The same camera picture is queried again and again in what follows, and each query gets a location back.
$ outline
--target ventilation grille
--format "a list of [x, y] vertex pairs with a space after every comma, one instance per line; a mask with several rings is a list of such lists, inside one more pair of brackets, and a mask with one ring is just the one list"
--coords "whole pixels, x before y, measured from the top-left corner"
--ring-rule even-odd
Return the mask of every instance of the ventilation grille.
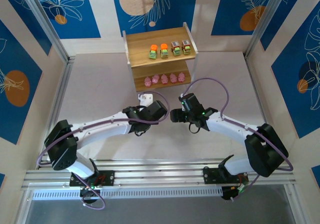
[[[137, 198], [182, 198], [182, 197], [221, 197], [221, 187], [175, 187], [175, 188], [112, 188], [102, 189], [106, 199]], [[33, 200], [78, 200], [79, 190], [36, 190]]]

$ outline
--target wooden shelf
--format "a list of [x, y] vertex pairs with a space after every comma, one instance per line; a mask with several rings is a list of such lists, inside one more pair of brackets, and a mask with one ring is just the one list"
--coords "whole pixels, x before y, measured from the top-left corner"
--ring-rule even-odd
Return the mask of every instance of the wooden shelf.
[[[186, 60], [194, 59], [193, 70], [195, 70], [198, 50], [186, 22], [183, 23], [183, 27], [178, 28], [130, 35], [126, 35], [125, 31], [122, 33], [130, 78], [132, 79], [132, 84], [135, 85], [135, 90], [137, 92], [156, 88], [179, 86], [189, 84], [191, 82], [192, 78], [187, 67]], [[184, 55], [181, 50], [181, 55], [174, 56], [171, 50], [168, 50], [169, 57], [161, 58], [160, 46], [162, 43], [166, 43], [168, 47], [170, 47], [171, 42], [173, 41], [178, 41], [180, 45], [182, 45], [183, 40], [190, 41], [190, 54]], [[158, 46], [157, 59], [149, 58], [150, 47], [152, 44], [156, 44]], [[170, 74], [173, 73], [178, 76], [181, 72], [185, 76], [184, 82], [171, 83]], [[146, 87], [145, 78], [152, 78], [156, 74], [160, 76], [159, 82], [157, 84], [152, 84], [150, 87]], [[168, 77], [167, 84], [161, 83], [161, 76], [163, 74]]]
[[148, 65], [132, 68], [133, 78], [146, 78], [152, 77], [155, 74], [165, 74], [165, 73], [189, 73], [187, 63], [185, 60], [176, 60], [171, 62], [165, 62], [158, 65]]
[[[185, 26], [126, 35], [128, 61], [130, 62], [131, 67], [135, 68], [172, 61], [195, 59], [196, 51], [192, 42], [190, 45], [190, 54], [184, 55], [183, 51], [181, 50], [181, 55], [174, 56], [174, 54], [171, 52], [171, 42], [178, 41], [181, 47], [182, 40], [190, 40], [191, 42], [191, 37], [189, 36]], [[162, 43], [166, 43], [168, 45], [169, 57], [167, 58], [161, 58], [160, 46]], [[156, 59], [149, 58], [150, 46], [152, 44], [156, 44], [158, 46], [158, 54]]]

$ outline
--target black mounting plate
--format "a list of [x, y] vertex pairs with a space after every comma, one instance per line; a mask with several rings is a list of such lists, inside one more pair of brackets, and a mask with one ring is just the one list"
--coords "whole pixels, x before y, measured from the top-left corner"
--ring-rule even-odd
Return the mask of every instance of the black mounting plate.
[[209, 168], [207, 166], [203, 168], [203, 179], [205, 184], [230, 184], [233, 186], [241, 183], [238, 175], [229, 175], [226, 181], [221, 177], [219, 168]]
[[[87, 180], [87, 183], [92, 187], [103, 187], [103, 186], [113, 186], [115, 180], [115, 171], [114, 170], [99, 170], [99, 175], [94, 178]], [[70, 187], [85, 187], [85, 185], [71, 174], [70, 178]]]

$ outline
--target white wall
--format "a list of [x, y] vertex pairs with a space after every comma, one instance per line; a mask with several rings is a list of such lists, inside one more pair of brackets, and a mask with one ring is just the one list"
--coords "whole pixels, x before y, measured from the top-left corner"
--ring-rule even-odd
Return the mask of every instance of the white wall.
[[42, 69], [38, 87], [17, 145], [0, 138], [0, 223], [12, 223], [19, 207], [26, 170], [34, 169], [65, 64], [54, 48], [47, 56], [8, 0], [0, 0], [0, 19]]
[[298, 0], [267, 50], [264, 52], [259, 43], [249, 58], [249, 66], [252, 68], [267, 120], [275, 127], [289, 150], [295, 177], [314, 223], [320, 223], [320, 190], [311, 167], [320, 164], [320, 129], [298, 138], [271, 65], [319, 1]]
[[[62, 43], [68, 54], [124, 53], [114, 0], [89, 1], [101, 38], [63, 39]], [[243, 52], [251, 35], [211, 36], [219, 2], [220, 0], [196, 0], [191, 32], [198, 50]]]

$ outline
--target orange circle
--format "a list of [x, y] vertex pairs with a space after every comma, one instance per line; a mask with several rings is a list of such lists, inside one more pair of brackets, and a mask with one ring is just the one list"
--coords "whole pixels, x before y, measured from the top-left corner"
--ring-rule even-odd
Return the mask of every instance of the orange circle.
[[296, 87], [298, 88], [298, 91], [303, 94], [308, 90], [308, 82], [305, 79], [301, 79], [298, 81]]
[[168, 45], [166, 43], [161, 44], [161, 50], [166, 50], [168, 49]]
[[67, 18], [65, 18], [63, 15], [60, 15], [60, 14], [56, 15], [54, 19], [60, 25], [64, 25], [67, 23]]
[[157, 45], [151, 45], [151, 51], [157, 51], [158, 46]]
[[265, 9], [265, 6], [260, 5], [255, 9], [247, 11], [240, 20], [240, 28], [247, 32], [254, 31]]
[[12, 70], [6, 75], [4, 83], [8, 85], [5, 88], [5, 95], [8, 101], [16, 107], [23, 107], [27, 103], [30, 94], [30, 84], [27, 76], [22, 71]]

